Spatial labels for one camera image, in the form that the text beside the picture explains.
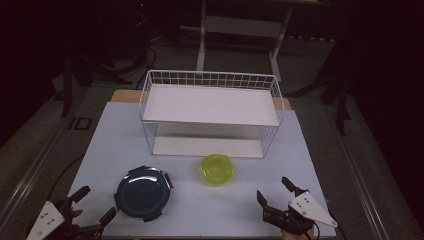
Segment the dark stand leg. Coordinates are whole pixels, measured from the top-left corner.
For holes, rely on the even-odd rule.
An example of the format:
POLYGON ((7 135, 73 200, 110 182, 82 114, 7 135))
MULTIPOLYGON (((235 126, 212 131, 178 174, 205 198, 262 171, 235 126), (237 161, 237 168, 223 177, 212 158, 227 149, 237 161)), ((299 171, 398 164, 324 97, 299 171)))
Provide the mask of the dark stand leg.
POLYGON ((349 73, 350 67, 347 58, 335 51, 329 54, 321 70, 323 83, 327 85, 321 95, 321 101, 326 105, 331 105, 338 100, 335 124, 342 136, 345 135, 344 121, 350 83, 349 73))
POLYGON ((77 83, 81 86, 89 85, 87 71, 78 56, 68 56, 64 60, 62 117, 66 117, 72 107, 73 79, 76 79, 77 83))

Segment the person's right hand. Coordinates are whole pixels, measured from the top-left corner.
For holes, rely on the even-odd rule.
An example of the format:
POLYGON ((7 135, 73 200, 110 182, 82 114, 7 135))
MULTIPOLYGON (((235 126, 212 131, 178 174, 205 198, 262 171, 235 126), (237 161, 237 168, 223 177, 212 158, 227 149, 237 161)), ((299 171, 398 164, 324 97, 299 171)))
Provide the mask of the person's right hand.
POLYGON ((282 231, 282 239, 283 240, 312 240, 314 236, 314 229, 311 228, 307 231, 307 234, 292 234, 285 230, 282 231))

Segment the green lidded clear container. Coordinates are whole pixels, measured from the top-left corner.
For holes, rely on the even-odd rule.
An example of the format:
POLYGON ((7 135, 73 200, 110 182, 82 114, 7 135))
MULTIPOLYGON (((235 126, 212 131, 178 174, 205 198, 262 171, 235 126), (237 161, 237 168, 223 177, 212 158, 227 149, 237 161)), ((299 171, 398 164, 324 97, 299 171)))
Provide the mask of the green lidded clear container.
POLYGON ((202 159, 198 166, 202 180, 211 186, 225 185, 232 180, 235 168, 229 156, 211 154, 202 159))

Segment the white metal stand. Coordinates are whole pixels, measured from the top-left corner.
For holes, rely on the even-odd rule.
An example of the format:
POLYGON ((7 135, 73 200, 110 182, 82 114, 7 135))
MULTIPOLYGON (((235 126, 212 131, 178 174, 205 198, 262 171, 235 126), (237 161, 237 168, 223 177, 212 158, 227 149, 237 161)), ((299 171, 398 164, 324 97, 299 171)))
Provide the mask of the white metal stand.
POLYGON ((252 36, 272 38, 275 40, 275 47, 269 51, 268 58, 272 74, 281 80, 280 69, 278 65, 278 55, 281 45, 293 13, 293 8, 288 7, 283 12, 281 22, 253 20, 246 18, 216 16, 207 13, 207 0, 201 0, 200 15, 200 40, 199 50, 196 62, 196 70, 203 71, 206 57, 206 33, 222 33, 240 36, 252 36))

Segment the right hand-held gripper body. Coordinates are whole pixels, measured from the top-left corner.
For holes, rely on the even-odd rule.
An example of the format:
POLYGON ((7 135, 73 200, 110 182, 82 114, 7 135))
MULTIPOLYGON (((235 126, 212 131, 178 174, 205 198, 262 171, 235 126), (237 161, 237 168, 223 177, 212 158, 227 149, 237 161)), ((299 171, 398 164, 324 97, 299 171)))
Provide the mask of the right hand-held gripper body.
POLYGON ((322 223, 336 228, 338 222, 307 191, 288 203, 287 210, 262 208, 262 220, 292 234, 305 234, 322 223))

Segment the white wire shelf rack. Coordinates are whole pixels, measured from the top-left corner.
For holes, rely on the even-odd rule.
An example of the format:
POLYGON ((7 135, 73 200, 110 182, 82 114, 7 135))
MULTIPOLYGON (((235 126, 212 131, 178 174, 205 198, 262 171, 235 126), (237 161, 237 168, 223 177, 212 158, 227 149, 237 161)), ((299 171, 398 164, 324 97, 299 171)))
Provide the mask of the white wire shelf rack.
POLYGON ((151 70, 139 109, 155 155, 262 158, 286 104, 273 75, 151 70))

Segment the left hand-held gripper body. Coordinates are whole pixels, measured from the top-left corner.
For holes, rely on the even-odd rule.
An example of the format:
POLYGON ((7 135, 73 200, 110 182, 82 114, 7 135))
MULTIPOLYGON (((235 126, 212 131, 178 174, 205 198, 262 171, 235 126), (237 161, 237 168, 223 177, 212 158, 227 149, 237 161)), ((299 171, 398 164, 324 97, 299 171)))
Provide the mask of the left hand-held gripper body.
POLYGON ((46 201, 39 215, 27 230, 25 240, 95 240, 100 238, 102 225, 80 227, 73 223, 73 203, 69 198, 46 201))

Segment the floor outlet box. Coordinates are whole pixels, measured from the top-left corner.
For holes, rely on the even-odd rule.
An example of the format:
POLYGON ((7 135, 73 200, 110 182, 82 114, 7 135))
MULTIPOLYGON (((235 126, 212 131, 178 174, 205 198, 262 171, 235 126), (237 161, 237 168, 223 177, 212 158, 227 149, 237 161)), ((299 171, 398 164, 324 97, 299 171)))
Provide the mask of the floor outlet box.
POLYGON ((68 127, 69 130, 86 131, 89 130, 92 125, 90 118, 74 117, 68 127))

